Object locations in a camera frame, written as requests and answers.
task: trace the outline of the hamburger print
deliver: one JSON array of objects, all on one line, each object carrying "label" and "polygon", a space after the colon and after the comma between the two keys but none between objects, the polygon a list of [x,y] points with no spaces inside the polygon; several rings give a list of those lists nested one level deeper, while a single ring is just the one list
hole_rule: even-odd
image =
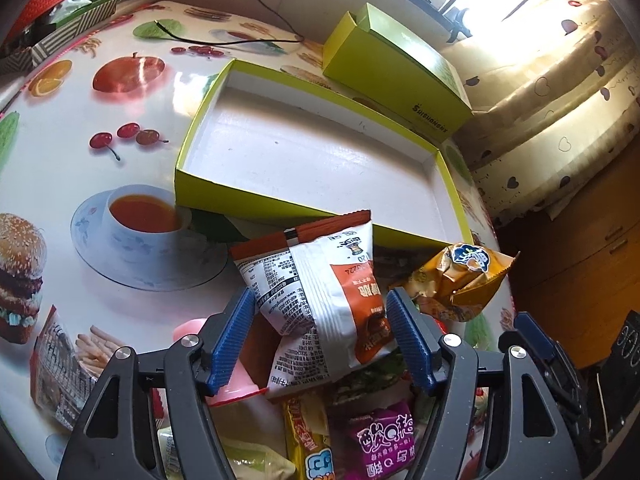
[{"label": "hamburger print", "polygon": [[38,319],[47,246],[24,218],[0,213],[0,337],[25,344]]}]

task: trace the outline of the curtain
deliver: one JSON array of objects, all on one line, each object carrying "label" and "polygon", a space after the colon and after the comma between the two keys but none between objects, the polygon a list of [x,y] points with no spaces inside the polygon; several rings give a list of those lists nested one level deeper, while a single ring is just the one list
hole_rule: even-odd
[{"label": "curtain", "polygon": [[442,55],[474,111],[454,140],[498,227],[557,212],[640,127],[638,51],[607,0],[542,0]]}]

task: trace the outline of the drawer handle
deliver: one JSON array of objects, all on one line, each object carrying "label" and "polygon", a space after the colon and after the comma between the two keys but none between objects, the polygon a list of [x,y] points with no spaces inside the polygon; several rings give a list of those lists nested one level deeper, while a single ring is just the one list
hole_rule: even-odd
[{"label": "drawer handle", "polygon": [[609,254],[615,253],[620,247],[624,247],[627,243],[628,240],[626,238],[624,240],[620,240],[617,244],[609,249]]},{"label": "drawer handle", "polygon": [[620,231],[622,231],[622,225],[620,227],[616,227],[615,229],[613,229],[613,231],[611,231],[608,235],[606,235],[604,237],[605,241],[608,242],[609,240],[611,240],[615,235],[617,235]]}]

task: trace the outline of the purple snack package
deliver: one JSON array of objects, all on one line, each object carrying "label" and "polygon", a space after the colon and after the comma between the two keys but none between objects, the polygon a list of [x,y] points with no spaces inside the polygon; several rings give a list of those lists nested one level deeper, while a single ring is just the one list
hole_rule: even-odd
[{"label": "purple snack package", "polygon": [[347,421],[345,480],[380,480],[414,459],[414,420],[406,402]]}]

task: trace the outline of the cherry stem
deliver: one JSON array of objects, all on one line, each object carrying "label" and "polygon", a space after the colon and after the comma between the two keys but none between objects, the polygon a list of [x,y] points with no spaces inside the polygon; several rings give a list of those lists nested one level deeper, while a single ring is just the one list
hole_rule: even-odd
[{"label": "cherry stem", "polygon": [[111,150],[111,153],[113,153],[113,156],[116,158],[116,160],[118,160],[118,161],[121,160],[120,156],[116,152],[113,151],[113,148],[111,146],[107,146],[107,148],[109,148]]}]

